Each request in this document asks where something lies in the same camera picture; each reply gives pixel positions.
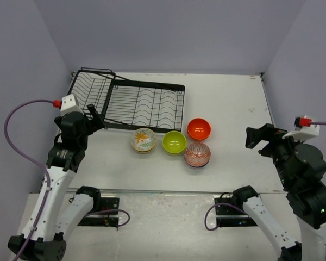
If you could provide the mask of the white floral bowl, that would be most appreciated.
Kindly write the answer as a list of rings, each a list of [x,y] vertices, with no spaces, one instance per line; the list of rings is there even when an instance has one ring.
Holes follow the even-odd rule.
[[[146,142],[157,142],[156,134],[149,128],[139,128],[130,136],[130,144],[132,147],[134,145]]]

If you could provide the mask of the yellow teal patterned bowl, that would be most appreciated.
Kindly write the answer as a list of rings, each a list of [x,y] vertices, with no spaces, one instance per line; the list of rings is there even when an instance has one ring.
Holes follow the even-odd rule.
[[[152,143],[152,142],[140,143],[134,145],[133,149],[139,153],[148,153],[155,147],[155,145],[156,143]]]

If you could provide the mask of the orange bowl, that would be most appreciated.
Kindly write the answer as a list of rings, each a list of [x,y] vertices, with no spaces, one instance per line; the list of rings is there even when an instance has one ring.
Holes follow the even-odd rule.
[[[197,141],[206,140],[210,136],[210,132],[188,132],[188,136]]]
[[[195,118],[192,119],[187,125],[187,133],[188,132],[210,132],[211,126],[207,120],[203,118]]]

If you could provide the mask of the red patterned bowl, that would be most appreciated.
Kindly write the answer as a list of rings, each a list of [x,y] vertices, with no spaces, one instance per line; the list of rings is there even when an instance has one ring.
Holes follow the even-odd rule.
[[[187,164],[205,164],[210,161],[211,150],[201,142],[193,142],[189,144],[184,151],[184,160]]]

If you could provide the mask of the blue patterned bowl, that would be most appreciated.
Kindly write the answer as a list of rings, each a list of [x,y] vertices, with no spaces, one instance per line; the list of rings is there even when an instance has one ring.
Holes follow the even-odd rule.
[[[202,167],[207,166],[207,164],[208,164],[208,163],[205,163],[205,164],[202,164],[202,165],[201,165],[201,164],[199,164],[199,165],[198,165],[198,164],[197,164],[197,165],[196,165],[196,164],[194,164],[194,165],[193,165],[193,164],[192,164],[192,165],[191,165],[191,164],[187,164],[187,165],[188,165],[189,167],[194,168],[194,169],[198,169],[198,168],[202,168]]]

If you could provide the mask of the green bowl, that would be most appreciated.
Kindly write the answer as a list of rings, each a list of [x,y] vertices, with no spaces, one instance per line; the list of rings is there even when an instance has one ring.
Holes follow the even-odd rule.
[[[184,153],[185,148],[177,148],[177,147],[165,147],[164,150],[166,151],[167,154],[171,155],[171,156],[177,156],[180,155],[182,153]]]
[[[166,133],[162,139],[162,147],[186,148],[187,139],[185,135],[179,131],[170,131]]]

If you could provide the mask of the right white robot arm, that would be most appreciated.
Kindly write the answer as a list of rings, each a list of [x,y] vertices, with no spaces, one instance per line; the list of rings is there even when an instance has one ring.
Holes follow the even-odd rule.
[[[272,244],[278,260],[326,260],[326,185],[322,182],[326,162],[317,147],[306,144],[319,131],[318,125],[311,125],[288,132],[269,123],[246,129],[246,148],[267,142],[259,154],[273,161],[297,217],[301,242],[292,238],[267,212],[250,185],[233,192],[231,206],[236,213],[246,213],[255,221]]]

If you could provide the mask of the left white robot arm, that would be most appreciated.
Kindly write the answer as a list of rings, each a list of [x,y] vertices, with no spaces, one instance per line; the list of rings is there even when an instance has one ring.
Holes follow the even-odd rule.
[[[88,212],[95,214],[102,207],[98,190],[91,188],[90,193],[77,196],[81,202],[72,205],[65,218],[58,218],[61,201],[85,157],[88,137],[105,125],[93,104],[87,105],[92,119],[77,105],[68,107],[60,101],[53,105],[60,108],[61,115],[54,120],[60,133],[54,138],[45,165],[26,158],[41,168],[44,178],[27,225],[20,235],[9,239],[8,248],[15,254],[14,260],[62,260],[71,230]]]

